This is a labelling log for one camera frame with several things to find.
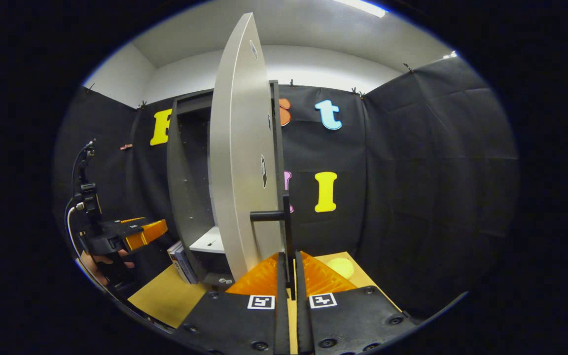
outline white cabinet door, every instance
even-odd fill
[[[271,94],[252,13],[232,32],[216,75],[210,162],[216,220],[235,280],[284,251],[279,222],[249,220],[278,210]]]

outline yellow letter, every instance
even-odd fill
[[[334,180],[336,180],[336,174],[332,171],[324,171],[322,173],[315,174],[315,180],[319,182],[319,201],[315,206],[316,212],[330,212],[336,209],[336,204],[334,204],[333,197],[333,186]]]
[[[150,145],[163,144],[168,141],[168,128],[170,127],[171,113],[172,108],[159,111],[155,114],[155,132],[153,133],[153,139],[150,140]]]

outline white wall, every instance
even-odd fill
[[[143,91],[155,72],[151,62],[128,43],[102,63],[83,86],[133,108],[142,103]]]
[[[292,45],[262,47],[269,80],[295,85],[370,92],[401,75],[367,59],[333,50]],[[208,52],[157,69],[142,92],[142,100],[154,103],[177,95],[214,88],[223,50]]]

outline black fabric backdrop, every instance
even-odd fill
[[[280,85],[291,103],[282,127],[294,247],[348,251],[402,308],[428,317],[470,288],[495,260],[516,202],[516,151],[488,86],[458,58],[437,61],[365,95]],[[178,240],[167,185],[166,144],[151,146],[155,113],[82,88],[61,128],[54,216],[70,197],[71,164],[97,137],[89,176],[107,218],[165,218],[169,232],[133,258],[141,284],[170,261]],[[332,101],[343,126],[329,130],[315,104]],[[126,143],[133,148],[119,150]],[[337,174],[336,210],[315,212],[314,175]]]
[[[367,198],[356,260],[402,308],[427,317],[495,261],[516,204],[511,128],[459,58],[365,96]]]

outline book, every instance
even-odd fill
[[[183,269],[183,272],[185,272],[185,276],[187,277],[187,280],[190,282],[190,284],[198,284],[198,277],[196,277],[196,273],[192,269],[190,261],[187,260],[187,253],[185,252],[183,245],[181,245],[174,251],[174,256],[176,257],[178,263],[181,265],[181,268]]]
[[[167,252],[168,252],[168,256],[170,257],[170,260],[172,261],[172,263],[174,264],[174,267],[176,267],[177,271],[178,271],[178,275],[181,277],[181,279],[189,284],[190,281],[187,279],[187,276],[185,275],[185,272],[183,272],[183,269],[181,267],[181,265],[178,262],[177,257],[175,256],[174,252],[179,248],[182,247],[182,243],[181,241],[176,242],[174,245],[172,245],[172,247],[169,247]]]

